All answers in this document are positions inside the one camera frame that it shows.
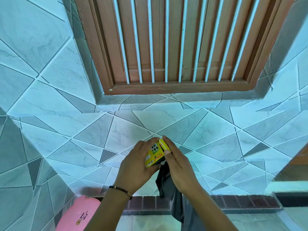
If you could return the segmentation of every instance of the right hand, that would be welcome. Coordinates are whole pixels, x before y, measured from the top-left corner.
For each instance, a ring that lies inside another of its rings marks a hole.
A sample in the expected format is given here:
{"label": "right hand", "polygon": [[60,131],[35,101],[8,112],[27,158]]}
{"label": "right hand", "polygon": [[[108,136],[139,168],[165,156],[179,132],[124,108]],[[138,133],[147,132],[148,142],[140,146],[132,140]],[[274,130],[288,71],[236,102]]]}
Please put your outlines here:
{"label": "right hand", "polygon": [[168,162],[170,174],[173,183],[177,189],[186,197],[190,197],[192,194],[199,190],[201,185],[199,184],[195,172],[188,160],[188,158],[176,147],[176,145],[163,136],[163,140],[167,143],[170,151],[165,151],[165,159]]}

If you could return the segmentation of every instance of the beaded bracelet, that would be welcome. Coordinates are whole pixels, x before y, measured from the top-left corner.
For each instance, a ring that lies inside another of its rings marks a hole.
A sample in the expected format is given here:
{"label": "beaded bracelet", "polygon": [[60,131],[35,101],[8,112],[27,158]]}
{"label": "beaded bracelet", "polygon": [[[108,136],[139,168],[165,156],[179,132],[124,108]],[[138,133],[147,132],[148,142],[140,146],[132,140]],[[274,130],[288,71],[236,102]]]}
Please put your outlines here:
{"label": "beaded bracelet", "polygon": [[129,195],[129,197],[130,197],[129,200],[131,200],[131,199],[133,198],[132,195],[131,195],[127,190],[124,190],[124,189],[122,189],[122,188],[120,188],[120,187],[117,187],[117,186],[109,186],[109,188],[113,188],[113,189],[117,189],[117,190],[123,191],[124,193],[126,193],[126,194]]}

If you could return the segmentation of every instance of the door frame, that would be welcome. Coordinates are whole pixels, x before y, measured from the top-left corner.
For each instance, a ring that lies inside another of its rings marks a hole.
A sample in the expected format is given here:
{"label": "door frame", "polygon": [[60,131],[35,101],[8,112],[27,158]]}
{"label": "door frame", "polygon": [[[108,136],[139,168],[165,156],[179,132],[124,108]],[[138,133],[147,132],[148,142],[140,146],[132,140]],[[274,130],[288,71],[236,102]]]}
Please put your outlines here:
{"label": "door frame", "polygon": [[252,50],[243,79],[234,81],[177,81],[115,83],[96,0],[75,0],[86,41],[105,95],[172,94],[252,90],[265,66],[294,0],[271,0]]}

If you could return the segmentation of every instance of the forearm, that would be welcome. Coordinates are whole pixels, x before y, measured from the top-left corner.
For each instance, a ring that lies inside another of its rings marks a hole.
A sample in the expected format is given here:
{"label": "forearm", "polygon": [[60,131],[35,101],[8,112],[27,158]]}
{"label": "forearm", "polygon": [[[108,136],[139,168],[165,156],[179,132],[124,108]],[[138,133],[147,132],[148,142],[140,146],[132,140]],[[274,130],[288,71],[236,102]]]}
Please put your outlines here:
{"label": "forearm", "polygon": [[187,195],[187,198],[202,220],[206,230],[238,231],[201,186],[197,186],[197,188],[192,190],[192,192]]}
{"label": "forearm", "polygon": [[116,189],[109,189],[84,231],[114,231],[129,196]]}

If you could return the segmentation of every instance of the metal bar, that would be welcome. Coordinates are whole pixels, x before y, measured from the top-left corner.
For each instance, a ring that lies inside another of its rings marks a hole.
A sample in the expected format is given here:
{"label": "metal bar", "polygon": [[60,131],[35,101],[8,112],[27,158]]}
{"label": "metal bar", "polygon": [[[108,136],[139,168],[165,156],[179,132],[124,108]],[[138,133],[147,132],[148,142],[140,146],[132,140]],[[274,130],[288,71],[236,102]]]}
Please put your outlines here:
{"label": "metal bar", "polygon": [[134,36],[135,36],[135,45],[136,45],[136,55],[137,55],[139,81],[140,81],[140,83],[142,83],[142,72],[141,72],[141,63],[140,63],[140,52],[139,52],[139,42],[138,42],[138,31],[137,31],[135,0],[131,0],[131,8],[132,8],[132,17],[133,17],[133,27],[134,27]]}
{"label": "metal bar", "polygon": [[237,5],[236,5],[236,9],[235,9],[235,13],[234,13],[234,17],[233,17],[233,21],[232,21],[232,25],[231,25],[231,29],[230,29],[230,33],[229,33],[229,37],[228,37],[228,40],[227,40],[224,56],[222,58],[222,63],[221,63],[220,71],[219,71],[218,81],[221,80],[222,72],[224,71],[224,67],[225,67],[225,63],[226,63],[229,47],[230,47],[230,44],[231,44],[231,40],[232,40],[234,29],[235,29],[237,17],[238,17],[238,14],[240,12],[241,4],[242,4],[242,0],[238,0],[237,1]]}
{"label": "metal bar", "polygon": [[126,62],[126,54],[125,54],[125,47],[124,47],[124,40],[123,40],[121,19],[120,19],[120,14],[119,14],[118,1],[113,0],[113,4],[114,4],[114,7],[115,7],[115,13],[116,13],[115,18],[116,18],[116,23],[117,23],[117,26],[118,26],[118,31],[119,31],[119,37],[120,37],[120,44],[121,44],[121,51],[122,51],[122,56],[123,56],[123,63],[124,63],[126,81],[127,81],[127,84],[129,84],[130,82],[129,82],[127,62]]}
{"label": "metal bar", "polygon": [[154,76],[154,58],[153,58],[153,32],[152,32],[152,5],[151,5],[151,0],[148,0],[148,19],[149,19],[149,40],[150,40],[151,75],[152,75],[152,83],[155,83],[155,76]]}
{"label": "metal bar", "polygon": [[195,66],[194,66],[193,77],[192,77],[193,82],[196,81],[196,76],[197,76],[197,67],[198,67],[198,61],[199,61],[199,56],[200,56],[201,40],[202,40],[202,33],[203,33],[203,27],[204,27],[204,21],[205,21],[206,1],[207,0],[202,0],[202,6],[201,6],[201,15],[200,15],[199,33],[198,33],[198,41],[197,41],[197,48],[196,48]]}
{"label": "metal bar", "polygon": [[168,82],[168,49],[169,49],[169,0],[166,0],[165,82]]}
{"label": "metal bar", "polygon": [[185,40],[185,29],[186,29],[187,4],[188,4],[188,0],[184,0],[181,51],[180,51],[180,67],[179,67],[179,82],[181,82],[182,80],[182,66],[183,66],[184,40]]}
{"label": "metal bar", "polygon": [[213,33],[213,38],[212,38],[210,54],[209,54],[208,66],[206,68],[206,73],[205,73],[205,81],[206,82],[208,81],[208,78],[209,78],[209,73],[210,73],[210,68],[211,68],[211,63],[212,63],[212,58],[213,58],[215,42],[216,42],[216,37],[217,37],[219,21],[220,21],[220,17],[221,17],[221,11],[222,11],[223,4],[224,4],[224,0],[220,0],[219,1],[218,12],[217,12],[217,16],[216,16],[216,22],[215,22],[215,27],[214,27],[214,33]]}
{"label": "metal bar", "polygon": [[254,4],[253,4],[253,8],[252,8],[250,17],[249,17],[249,21],[248,21],[246,29],[245,29],[245,34],[244,34],[243,40],[241,42],[241,47],[240,47],[240,50],[239,50],[238,55],[237,55],[235,66],[233,68],[231,81],[234,80],[235,74],[236,74],[238,66],[240,64],[240,61],[241,61],[241,58],[242,58],[242,55],[243,55],[243,51],[244,51],[244,48],[245,48],[245,44],[246,44],[246,41],[247,41],[247,38],[248,38],[248,35],[249,35],[249,31],[250,31],[254,16],[256,14],[259,2],[260,2],[260,0],[254,0]]}

